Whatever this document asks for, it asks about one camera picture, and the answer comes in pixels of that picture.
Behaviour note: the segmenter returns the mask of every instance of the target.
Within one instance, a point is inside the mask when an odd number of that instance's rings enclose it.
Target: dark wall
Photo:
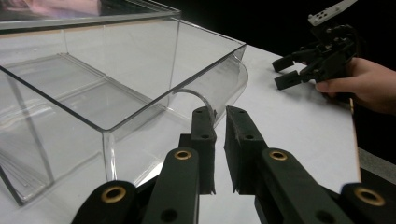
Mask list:
[[[158,0],[182,11],[182,19],[247,44],[285,56],[316,39],[309,14],[341,0],[225,1]],[[358,0],[332,19],[353,26],[365,42],[364,57],[396,70],[396,1]],[[396,117],[355,108],[358,145],[393,163]]]

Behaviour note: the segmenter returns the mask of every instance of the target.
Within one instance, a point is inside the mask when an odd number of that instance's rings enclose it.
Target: white tabletop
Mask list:
[[[272,67],[278,58],[280,56],[268,51],[247,46],[243,63],[249,80],[233,106],[249,113],[269,147],[292,153],[321,186],[340,192],[345,183],[360,182],[350,110],[327,103],[310,82],[279,91],[274,78],[280,74]],[[217,194],[201,196],[199,222],[260,223],[254,196],[233,193],[223,149],[225,119],[216,132]]]

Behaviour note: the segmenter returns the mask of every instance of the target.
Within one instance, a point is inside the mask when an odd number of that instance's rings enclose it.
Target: human hand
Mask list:
[[[335,97],[337,92],[354,93],[354,101],[370,110],[396,115],[396,71],[363,58],[353,58],[347,65],[349,77],[316,84],[316,89]]]

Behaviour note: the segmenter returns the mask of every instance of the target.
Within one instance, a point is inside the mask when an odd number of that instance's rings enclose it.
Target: finger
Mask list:
[[[356,92],[359,85],[357,78],[344,77],[319,82],[315,87],[320,92]]]

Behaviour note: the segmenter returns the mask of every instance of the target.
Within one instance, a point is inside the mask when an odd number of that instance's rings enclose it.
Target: clear acrylic box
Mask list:
[[[1,22],[5,223],[67,223],[106,181],[140,185],[194,109],[208,106],[216,126],[246,87],[245,43],[155,2],[127,6]]]

